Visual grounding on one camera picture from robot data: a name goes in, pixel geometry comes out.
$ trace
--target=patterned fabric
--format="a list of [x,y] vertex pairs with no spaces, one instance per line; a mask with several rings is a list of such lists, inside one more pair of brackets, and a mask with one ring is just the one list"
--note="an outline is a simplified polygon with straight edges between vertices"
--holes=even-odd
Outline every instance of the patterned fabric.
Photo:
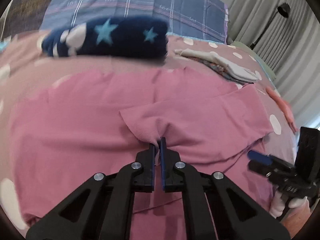
[[169,32],[226,43],[228,9],[220,0],[52,0],[41,29],[141,14],[169,21]]
[[149,16],[93,19],[53,30],[42,42],[51,57],[113,55],[160,58],[167,54],[167,23]]

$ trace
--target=light blue star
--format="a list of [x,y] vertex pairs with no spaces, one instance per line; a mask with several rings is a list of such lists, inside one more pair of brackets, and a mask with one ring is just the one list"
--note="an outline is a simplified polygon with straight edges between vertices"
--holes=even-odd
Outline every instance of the light blue star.
[[143,32],[143,34],[145,35],[145,39],[144,39],[144,41],[150,41],[150,43],[153,43],[154,42],[154,38],[156,37],[156,36],[158,36],[158,34],[157,33],[154,33],[153,32],[153,27],[150,29],[150,30],[145,30],[144,32]]
[[111,32],[117,28],[118,25],[117,24],[111,24],[110,25],[110,19],[108,19],[104,25],[97,25],[94,30],[96,31],[96,33],[98,33],[98,38],[97,38],[97,45],[101,42],[101,41],[105,41],[106,43],[108,43],[110,46],[112,46],[112,39],[111,39]]

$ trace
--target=folded clothes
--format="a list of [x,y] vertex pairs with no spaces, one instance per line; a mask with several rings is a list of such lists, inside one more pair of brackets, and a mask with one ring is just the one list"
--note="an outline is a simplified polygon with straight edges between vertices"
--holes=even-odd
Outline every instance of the folded clothes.
[[229,73],[227,72],[227,70],[222,66],[216,65],[216,64],[214,64],[214,63],[212,63],[210,61],[207,61],[205,59],[201,59],[201,58],[198,58],[198,57],[187,57],[187,58],[192,59],[194,61],[197,61],[197,62],[200,62],[200,63],[206,65],[207,67],[209,67],[210,69],[212,69],[213,71],[218,73],[219,75],[223,76],[226,80],[229,80],[229,81],[241,84],[241,85],[247,84],[247,82],[244,82],[242,80],[238,80],[238,79],[230,76]]
[[239,65],[233,63],[232,61],[219,56],[214,51],[202,52],[202,51],[197,51],[192,49],[184,49],[184,50],[176,49],[174,52],[184,57],[197,57],[197,58],[215,63],[223,67],[226,70],[226,72],[228,72],[228,74],[235,79],[238,79],[247,83],[253,83],[258,80],[257,76],[253,72],[251,72],[249,69],[240,67]]
[[149,16],[105,17],[53,30],[42,42],[50,57],[112,55],[161,58],[167,54],[163,20]]

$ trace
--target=folded white cloth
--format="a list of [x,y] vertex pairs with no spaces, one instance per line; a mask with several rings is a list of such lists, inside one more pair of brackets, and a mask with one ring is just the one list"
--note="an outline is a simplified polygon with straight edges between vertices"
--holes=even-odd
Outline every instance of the folded white cloth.
[[198,57],[224,67],[230,76],[242,80],[244,82],[256,82],[258,77],[247,68],[243,68],[232,61],[219,56],[216,52],[203,52],[192,49],[175,49],[175,54],[184,57]]
[[[274,218],[280,217],[282,215],[282,212],[284,211],[285,201],[281,197],[282,197],[282,193],[280,193],[279,191],[276,191],[275,196],[271,203],[270,210],[269,210],[270,215],[273,216]],[[300,198],[292,199],[289,203],[289,208],[291,209],[290,214],[295,213],[295,209],[298,209],[304,206],[307,201],[308,201],[307,197],[302,199]]]

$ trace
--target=white polka dot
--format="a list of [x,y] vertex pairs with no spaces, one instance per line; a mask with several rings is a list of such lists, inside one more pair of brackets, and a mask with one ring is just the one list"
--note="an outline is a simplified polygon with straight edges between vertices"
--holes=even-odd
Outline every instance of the white polka dot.
[[255,71],[254,73],[256,74],[257,78],[259,78],[260,80],[262,80],[262,77],[261,77],[261,74],[259,73],[259,71]]
[[249,55],[249,57],[253,60],[253,61],[257,61],[254,57],[252,57],[251,55]]
[[50,60],[52,60],[52,59],[49,57],[45,57],[45,58],[41,58],[41,59],[36,60],[34,64],[35,64],[35,66],[39,66],[39,65],[41,65],[47,61],[50,61]]
[[59,57],[57,46],[58,46],[57,43],[53,46],[52,54],[54,57]]
[[183,60],[189,60],[188,58],[186,57],[183,57],[183,56],[173,56],[175,59],[183,59]]
[[9,78],[9,76],[10,76],[10,65],[6,64],[0,68],[0,83],[4,84],[4,82]]
[[271,125],[272,125],[274,132],[277,135],[280,135],[281,134],[281,125],[280,125],[278,119],[276,118],[276,116],[274,114],[270,115],[269,120],[271,122]]
[[60,36],[60,42],[65,42],[66,41],[66,37],[68,36],[68,34],[69,34],[69,30],[63,31],[63,33]]
[[279,93],[279,91],[278,91],[277,89],[275,89],[275,92],[276,92],[276,94],[277,94],[278,96],[281,97],[281,95],[280,95],[280,93]]
[[87,32],[87,24],[83,23],[74,27],[66,37],[66,44],[69,48],[79,49],[82,47]]
[[238,58],[242,58],[242,56],[240,54],[236,53],[236,52],[234,52],[233,55],[235,55]]
[[210,45],[210,47],[213,47],[213,48],[217,48],[218,47],[218,45],[215,44],[214,42],[209,42],[209,45]]
[[4,106],[4,101],[1,100],[0,101],[0,114],[2,114],[2,112],[3,112],[3,106]]
[[75,56],[75,55],[77,55],[76,49],[75,49],[75,48],[69,48],[69,49],[68,49],[68,55],[69,55],[69,56]]
[[19,229],[26,229],[27,225],[23,221],[17,198],[17,193],[13,182],[7,178],[0,183],[0,200],[6,215],[11,222]]
[[52,84],[52,87],[53,87],[53,88],[57,88],[58,86],[61,85],[61,83],[63,83],[63,82],[65,82],[65,81],[67,81],[68,79],[70,79],[70,77],[71,77],[71,75],[66,75],[66,76],[58,79],[56,82],[54,82],[54,83]]
[[37,47],[38,47],[38,49],[40,49],[41,51],[42,51],[42,41],[44,40],[44,38],[47,36],[47,34],[46,35],[43,35],[43,36],[41,36],[39,39],[38,39],[38,41],[37,41]]
[[190,38],[183,38],[183,42],[188,45],[193,45],[193,39]]

